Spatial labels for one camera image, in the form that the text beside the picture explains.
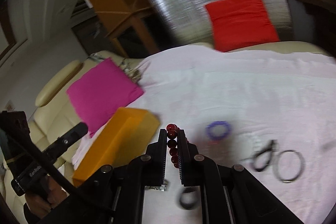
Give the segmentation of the left hand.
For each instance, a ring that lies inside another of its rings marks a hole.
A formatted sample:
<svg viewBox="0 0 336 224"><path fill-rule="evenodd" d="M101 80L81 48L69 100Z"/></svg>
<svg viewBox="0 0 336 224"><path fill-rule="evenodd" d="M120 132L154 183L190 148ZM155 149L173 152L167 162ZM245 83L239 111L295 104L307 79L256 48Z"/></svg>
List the left hand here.
<svg viewBox="0 0 336 224"><path fill-rule="evenodd" d="M28 223L38 223L66 198L66 191L51 177L47 177L47 189L40 194L25 194L26 203L23 207L25 219Z"/></svg>

